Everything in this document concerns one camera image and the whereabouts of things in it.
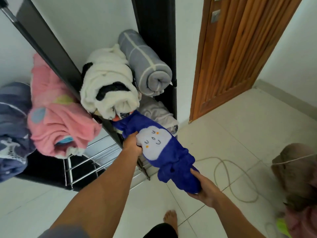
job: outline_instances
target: foot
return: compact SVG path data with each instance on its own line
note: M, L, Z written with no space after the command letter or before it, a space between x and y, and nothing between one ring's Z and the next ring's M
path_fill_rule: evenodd
M163 221L164 221L164 223L171 225L178 235L176 211L169 210L168 212L166 212L166 214L163 218Z

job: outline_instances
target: pink fabric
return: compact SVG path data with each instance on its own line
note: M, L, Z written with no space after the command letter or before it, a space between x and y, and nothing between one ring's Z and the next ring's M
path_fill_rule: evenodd
M38 54L34 55L32 73L33 107L28 115L28 126L36 148L44 155L58 158L67 158L69 147L83 151L99 134L101 125L77 103L63 81ZM71 136L74 141L56 146L65 136Z
M317 187L317 171L310 182ZM285 222L292 238L317 238L317 207L307 207L302 212L286 208Z

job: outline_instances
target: blue polka dot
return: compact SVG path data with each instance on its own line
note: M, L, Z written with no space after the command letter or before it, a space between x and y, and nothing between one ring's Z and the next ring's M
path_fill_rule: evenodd
M45 117L45 111L46 111L46 108L44 108L44 107L37 108L36 110L34 110L32 113L32 116L31 116L32 122L33 123L41 122Z

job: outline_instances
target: door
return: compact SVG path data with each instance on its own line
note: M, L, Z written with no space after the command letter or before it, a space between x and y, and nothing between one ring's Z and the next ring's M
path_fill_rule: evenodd
M204 0L190 121L250 89L301 0Z

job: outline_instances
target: gray sleeve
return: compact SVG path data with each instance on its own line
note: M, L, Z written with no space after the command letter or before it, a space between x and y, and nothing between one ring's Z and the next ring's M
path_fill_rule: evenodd
M61 225L46 230L38 238L89 238L89 236L80 226Z

